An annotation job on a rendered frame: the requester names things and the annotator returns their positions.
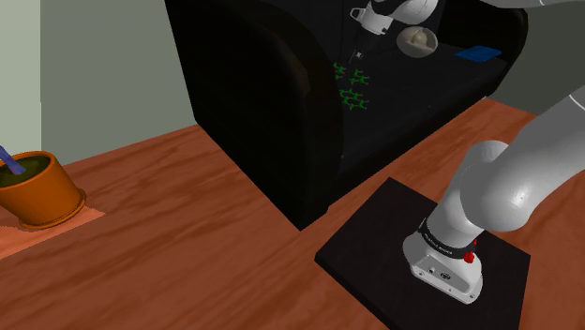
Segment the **beige round bowl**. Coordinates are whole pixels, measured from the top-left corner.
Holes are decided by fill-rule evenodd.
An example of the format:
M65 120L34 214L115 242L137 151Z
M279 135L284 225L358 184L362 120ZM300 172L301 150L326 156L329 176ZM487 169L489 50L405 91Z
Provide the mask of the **beige round bowl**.
M397 36L397 47L411 58L423 58L434 53L439 46L436 35L428 28L411 26Z

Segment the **blue flat book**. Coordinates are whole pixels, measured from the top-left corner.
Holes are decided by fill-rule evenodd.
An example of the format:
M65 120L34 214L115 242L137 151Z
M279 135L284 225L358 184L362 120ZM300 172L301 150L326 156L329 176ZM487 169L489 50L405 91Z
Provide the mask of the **blue flat book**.
M473 46L471 48L455 53L455 56L473 61L476 63L483 63L492 58L499 56L502 52L486 46Z

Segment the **black sofa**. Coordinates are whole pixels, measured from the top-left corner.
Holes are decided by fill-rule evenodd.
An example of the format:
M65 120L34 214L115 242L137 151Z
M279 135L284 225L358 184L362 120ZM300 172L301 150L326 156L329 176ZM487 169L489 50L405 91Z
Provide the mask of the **black sofa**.
M420 59L390 25L349 63L373 0L164 0L196 122L298 229L478 100L516 62L529 20L521 8L438 0L424 22L437 50ZM483 63L473 46L502 53ZM346 68L336 80L333 63ZM368 85L351 85L358 68ZM343 104L340 89L368 100Z

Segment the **black robot stand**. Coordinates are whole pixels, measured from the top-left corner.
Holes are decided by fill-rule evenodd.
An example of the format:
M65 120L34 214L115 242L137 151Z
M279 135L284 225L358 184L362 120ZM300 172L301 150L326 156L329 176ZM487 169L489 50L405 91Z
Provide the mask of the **black robot stand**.
M402 243L435 206L389 178L315 261L389 330L519 330L531 257L494 234L478 237L484 282L469 305L412 274Z

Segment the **orange plant pot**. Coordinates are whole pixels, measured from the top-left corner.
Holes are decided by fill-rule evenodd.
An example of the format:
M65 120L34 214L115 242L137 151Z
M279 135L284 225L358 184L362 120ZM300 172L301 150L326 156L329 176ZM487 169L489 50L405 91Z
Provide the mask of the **orange plant pot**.
M0 206L28 229L46 229L77 215L86 193L78 188L56 157L45 151L12 156L26 169L14 175L0 160Z

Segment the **purple plant stem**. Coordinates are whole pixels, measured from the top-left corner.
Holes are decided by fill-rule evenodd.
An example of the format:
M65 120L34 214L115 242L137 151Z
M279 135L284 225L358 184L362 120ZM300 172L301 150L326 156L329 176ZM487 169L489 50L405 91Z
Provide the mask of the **purple plant stem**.
M26 172L24 166L18 163L2 145L0 145L0 160L7 165L14 175L21 175Z

